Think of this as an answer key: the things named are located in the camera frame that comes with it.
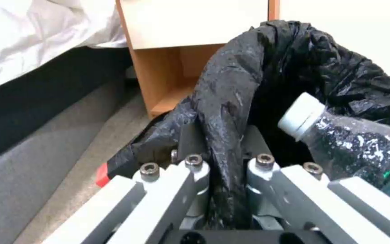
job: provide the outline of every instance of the red tab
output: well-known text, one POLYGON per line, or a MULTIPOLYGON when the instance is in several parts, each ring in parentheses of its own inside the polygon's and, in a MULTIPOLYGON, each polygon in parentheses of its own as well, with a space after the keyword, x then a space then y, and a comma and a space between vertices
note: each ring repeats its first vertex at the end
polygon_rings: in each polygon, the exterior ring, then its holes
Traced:
POLYGON ((108 163, 100 165, 96 173, 96 185, 104 187, 110 181, 108 177, 108 163))

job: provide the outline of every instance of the white wall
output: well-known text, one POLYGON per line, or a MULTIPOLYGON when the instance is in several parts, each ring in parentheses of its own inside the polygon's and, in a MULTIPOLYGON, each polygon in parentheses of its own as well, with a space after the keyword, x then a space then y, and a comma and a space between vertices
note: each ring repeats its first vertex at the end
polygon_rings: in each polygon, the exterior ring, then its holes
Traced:
POLYGON ((280 19, 311 23, 390 75, 390 0, 280 0, 280 19))

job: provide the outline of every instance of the bed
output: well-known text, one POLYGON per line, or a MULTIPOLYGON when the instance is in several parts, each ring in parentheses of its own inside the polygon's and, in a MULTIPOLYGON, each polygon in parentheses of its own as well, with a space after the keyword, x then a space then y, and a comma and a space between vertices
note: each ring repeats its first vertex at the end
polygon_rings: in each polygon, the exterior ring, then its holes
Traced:
POLYGON ((0 0, 0 244, 45 204, 124 97, 113 0, 0 0))

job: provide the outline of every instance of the bolt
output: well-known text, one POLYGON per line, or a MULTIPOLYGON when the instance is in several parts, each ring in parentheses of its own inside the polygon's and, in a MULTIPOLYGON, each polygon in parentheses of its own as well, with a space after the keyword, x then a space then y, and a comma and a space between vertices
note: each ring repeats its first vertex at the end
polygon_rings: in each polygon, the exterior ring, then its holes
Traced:
POLYGON ((303 168, 317 180, 321 180, 323 175, 323 168, 320 165, 313 162, 306 162, 303 164, 303 168))
POLYGON ((177 149, 171 150, 171 162, 175 163, 177 161, 177 149))
POLYGON ((193 170, 199 170, 202 167, 202 157, 200 154, 189 154, 185 159, 186 168, 193 170))
POLYGON ((139 172, 141 173, 141 179, 148 182, 156 181, 160 176, 159 165, 154 162, 141 165, 139 172))
POLYGON ((256 158, 256 166, 263 170, 272 170, 275 164, 275 159, 272 155, 260 153, 256 158))

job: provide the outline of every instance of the white bedsheet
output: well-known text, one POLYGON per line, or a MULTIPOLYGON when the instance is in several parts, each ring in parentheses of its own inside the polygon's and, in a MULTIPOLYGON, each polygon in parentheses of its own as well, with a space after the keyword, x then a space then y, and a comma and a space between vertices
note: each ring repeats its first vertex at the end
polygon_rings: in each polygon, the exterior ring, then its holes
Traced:
POLYGON ((114 0, 0 0, 0 85, 77 46, 126 46, 114 0))

